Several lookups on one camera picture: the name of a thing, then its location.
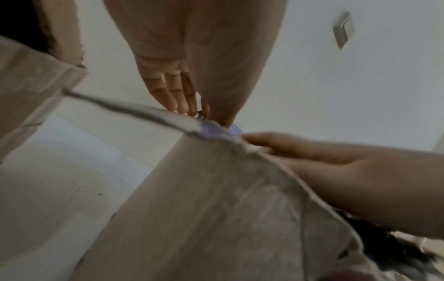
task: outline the white wall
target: white wall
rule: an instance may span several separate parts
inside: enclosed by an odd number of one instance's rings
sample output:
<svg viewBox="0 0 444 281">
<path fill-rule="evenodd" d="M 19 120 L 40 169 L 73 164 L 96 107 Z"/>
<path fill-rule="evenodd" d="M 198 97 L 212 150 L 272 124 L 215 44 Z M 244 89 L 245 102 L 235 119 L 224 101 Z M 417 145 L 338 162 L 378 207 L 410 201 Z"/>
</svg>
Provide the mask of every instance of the white wall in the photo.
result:
<svg viewBox="0 0 444 281">
<path fill-rule="evenodd" d="M 101 0 L 77 2 L 91 73 L 78 90 L 157 105 Z M 240 127 L 431 149 L 444 128 L 444 2 L 289 2 L 271 57 L 236 121 Z M 344 11 L 356 33 L 340 50 L 333 25 Z M 157 127 L 74 101 L 57 114 L 144 162 L 147 150 L 167 151 L 174 143 L 163 145 L 169 136 L 158 135 Z"/>
<path fill-rule="evenodd" d="M 243 127 L 431 149 L 444 128 L 444 2 L 289 2 Z M 343 11 L 356 33 L 339 50 Z"/>
</svg>

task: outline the floor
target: floor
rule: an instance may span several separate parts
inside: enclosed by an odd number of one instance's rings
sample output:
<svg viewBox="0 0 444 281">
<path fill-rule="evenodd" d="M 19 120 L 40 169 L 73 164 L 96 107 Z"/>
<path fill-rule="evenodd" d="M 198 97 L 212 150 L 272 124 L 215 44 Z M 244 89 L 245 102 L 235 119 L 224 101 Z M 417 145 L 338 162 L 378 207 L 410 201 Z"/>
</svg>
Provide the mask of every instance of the floor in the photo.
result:
<svg viewBox="0 0 444 281">
<path fill-rule="evenodd" d="M 0 165 L 0 280 L 66 280 L 151 170 L 52 115 Z"/>
</svg>

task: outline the brown cardboard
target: brown cardboard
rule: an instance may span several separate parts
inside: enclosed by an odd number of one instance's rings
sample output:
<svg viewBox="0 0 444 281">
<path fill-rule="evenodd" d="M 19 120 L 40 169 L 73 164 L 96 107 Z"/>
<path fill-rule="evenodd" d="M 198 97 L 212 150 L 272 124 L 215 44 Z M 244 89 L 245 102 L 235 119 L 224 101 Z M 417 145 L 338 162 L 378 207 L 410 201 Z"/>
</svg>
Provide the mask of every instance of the brown cardboard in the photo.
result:
<svg viewBox="0 0 444 281">
<path fill-rule="evenodd" d="M 382 278 L 330 206 L 228 131 L 148 106 L 66 95 L 185 133 L 113 215 L 72 281 L 317 281 L 344 270 Z"/>
<path fill-rule="evenodd" d="M 43 123 L 60 90 L 86 74 L 77 67 L 83 52 L 74 0 L 18 2 L 23 6 L 3 7 L 13 17 L 21 17 L 23 9 L 25 28 L 4 27 L 10 38 L 0 36 L 0 162 Z"/>
</svg>

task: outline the human hand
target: human hand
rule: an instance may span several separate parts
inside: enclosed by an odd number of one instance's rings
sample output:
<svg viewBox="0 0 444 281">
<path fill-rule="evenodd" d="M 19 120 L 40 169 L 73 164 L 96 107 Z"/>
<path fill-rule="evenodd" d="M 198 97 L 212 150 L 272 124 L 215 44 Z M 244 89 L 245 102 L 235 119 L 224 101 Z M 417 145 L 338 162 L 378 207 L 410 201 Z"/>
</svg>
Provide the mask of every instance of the human hand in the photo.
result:
<svg viewBox="0 0 444 281">
<path fill-rule="evenodd" d="M 392 230 L 444 238 L 444 156 L 278 133 L 242 137 L 332 206 Z"/>
<path fill-rule="evenodd" d="M 150 94 L 230 126 L 269 56 L 287 0 L 104 0 Z"/>
</svg>

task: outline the light switch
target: light switch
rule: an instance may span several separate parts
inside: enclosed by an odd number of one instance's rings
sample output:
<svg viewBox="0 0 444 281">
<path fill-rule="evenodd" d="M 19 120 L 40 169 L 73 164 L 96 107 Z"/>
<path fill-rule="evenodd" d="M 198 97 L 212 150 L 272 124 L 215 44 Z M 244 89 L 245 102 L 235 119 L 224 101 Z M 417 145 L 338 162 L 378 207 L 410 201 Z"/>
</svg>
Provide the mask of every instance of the light switch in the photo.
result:
<svg viewBox="0 0 444 281">
<path fill-rule="evenodd" d="M 333 32 L 339 48 L 342 49 L 355 33 L 352 16 L 349 12 L 345 13 L 338 24 L 334 26 Z"/>
</svg>

